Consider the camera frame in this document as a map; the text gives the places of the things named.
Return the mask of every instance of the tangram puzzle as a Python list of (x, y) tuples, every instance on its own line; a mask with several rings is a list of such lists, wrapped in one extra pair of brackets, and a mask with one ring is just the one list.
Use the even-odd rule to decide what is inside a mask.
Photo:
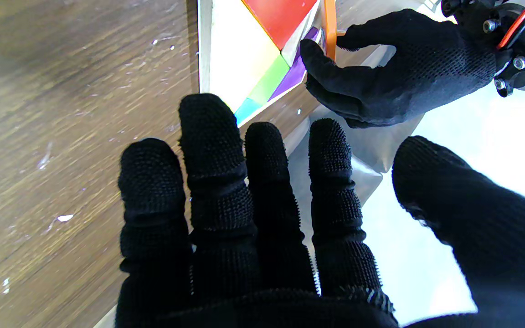
[(299, 42), (335, 56), (335, 0), (198, 0), (200, 92), (218, 95), (242, 125), (306, 74)]

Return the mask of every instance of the screw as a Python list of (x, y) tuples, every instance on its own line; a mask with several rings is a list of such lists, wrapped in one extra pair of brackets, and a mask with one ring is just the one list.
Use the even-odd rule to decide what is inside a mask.
[(497, 87), (498, 90), (503, 90), (507, 88), (508, 85), (506, 85), (506, 81), (504, 81), (503, 79), (495, 79), (495, 87)]
[(516, 58), (514, 58), (514, 67), (519, 71), (525, 69), (525, 57), (517, 56)]
[(499, 21), (497, 19), (488, 19), (483, 22), (483, 31), (485, 33), (491, 33), (495, 31), (499, 26)]

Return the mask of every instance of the robotic arm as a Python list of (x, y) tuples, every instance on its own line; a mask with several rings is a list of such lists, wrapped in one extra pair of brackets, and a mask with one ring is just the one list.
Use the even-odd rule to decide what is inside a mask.
[(495, 42), (508, 62), (494, 77), (502, 97), (525, 91), (525, 0), (442, 0), (444, 16)]

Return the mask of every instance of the black knit glove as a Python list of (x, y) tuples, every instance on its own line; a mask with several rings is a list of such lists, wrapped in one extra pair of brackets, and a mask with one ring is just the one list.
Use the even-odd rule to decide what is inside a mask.
[(497, 42), (411, 9), (352, 25), (337, 44), (350, 51), (396, 47), (385, 67), (339, 68), (313, 41), (301, 41), (309, 92), (354, 128), (402, 123), (448, 104), (490, 83), (508, 60), (494, 50)]
[(525, 327), (525, 197), (423, 137), (400, 145), (392, 182), (402, 207), (453, 248), (479, 308), (414, 327)]
[(335, 121), (315, 122), (309, 142), (319, 297), (277, 128), (251, 125), (245, 160), (218, 97), (187, 96), (179, 113), (194, 230), (188, 236), (173, 151), (157, 139), (130, 145), (118, 181), (129, 278), (117, 327), (397, 326), (363, 243), (351, 150)]

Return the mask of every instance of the wooden table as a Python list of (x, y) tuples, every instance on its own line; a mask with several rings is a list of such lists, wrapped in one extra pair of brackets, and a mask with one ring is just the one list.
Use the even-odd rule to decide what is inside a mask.
[[(340, 0), (340, 28), (390, 8)], [(114, 306), (119, 156), (150, 136), (180, 153), (197, 37), (195, 0), (0, 0), (0, 328), (91, 327)], [(300, 86), (253, 121), (287, 135), (316, 106)]]

